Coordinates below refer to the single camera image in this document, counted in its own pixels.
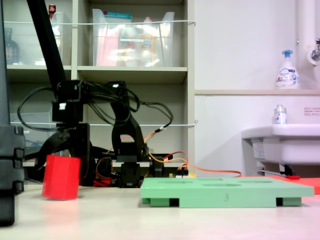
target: red cup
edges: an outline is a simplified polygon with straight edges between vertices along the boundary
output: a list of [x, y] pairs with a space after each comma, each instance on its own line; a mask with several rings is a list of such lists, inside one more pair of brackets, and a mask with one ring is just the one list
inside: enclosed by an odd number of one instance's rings
[[56, 200], [73, 200], [78, 196], [81, 159], [48, 155], [44, 171], [42, 196]]

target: soap dispenser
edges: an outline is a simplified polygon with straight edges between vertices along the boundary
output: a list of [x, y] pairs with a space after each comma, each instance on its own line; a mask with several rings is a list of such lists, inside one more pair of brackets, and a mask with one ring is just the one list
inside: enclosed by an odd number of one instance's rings
[[300, 78], [297, 69], [290, 59], [292, 53], [292, 50], [282, 52], [285, 61], [280, 68], [278, 78], [275, 82], [276, 89], [300, 89]]

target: table surface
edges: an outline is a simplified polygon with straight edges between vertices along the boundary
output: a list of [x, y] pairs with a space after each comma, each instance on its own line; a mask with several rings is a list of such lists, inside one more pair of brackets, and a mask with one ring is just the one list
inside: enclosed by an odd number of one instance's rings
[[319, 240], [320, 195], [301, 207], [151, 208], [140, 190], [81, 187], [78, 199], [48, 200], [41, 185], [16, 197], [16, 221], [0, 240]]

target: bottle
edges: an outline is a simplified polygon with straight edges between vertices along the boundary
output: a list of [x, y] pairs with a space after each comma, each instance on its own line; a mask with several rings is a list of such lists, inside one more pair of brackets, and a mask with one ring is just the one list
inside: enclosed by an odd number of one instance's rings
[[54, 14], [56, 13], [56, 10], [57, 10], [56, 5], [54, 5], [54, 4], [49, 5], [48, 16], [49, 16], [50, 21], [53, 18]]
[[20, 58], [20, 49], [18, 44], [12, 40], [12, 32], [11, 27], [4, 28], [5, 58], [8, 65], [19, 63]]
[[282, 105], [277, 105], [274, 109], [275, 124], [287, 124], [287, 109]]
[[[144, 23], [151, 23], [150, 17], [146, 17]], [[155, 58], [155, 36], [151, 34], [152, 25], [143, 25], [144, 33], [141, 36], [142, 42], [142, 52], [141, 52], [141, 62], [144, 67], [154, 67], [157, 61]]]
[[275, 82], [276, 89], [300, 89], [299, 74], [290, 61], [291, 50], [285, 50], [282, 54], [285, 57], [285, 62], [280, 68], [278, 78]]

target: green foam board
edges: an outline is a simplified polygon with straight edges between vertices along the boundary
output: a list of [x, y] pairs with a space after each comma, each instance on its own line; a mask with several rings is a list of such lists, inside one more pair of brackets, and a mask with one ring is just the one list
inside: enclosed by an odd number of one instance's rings
[[301, 197], [314, 188], [278, 179], [259, 178], [145, 178], [143, 204], [180, 208], [262, 208], [301, 206]]

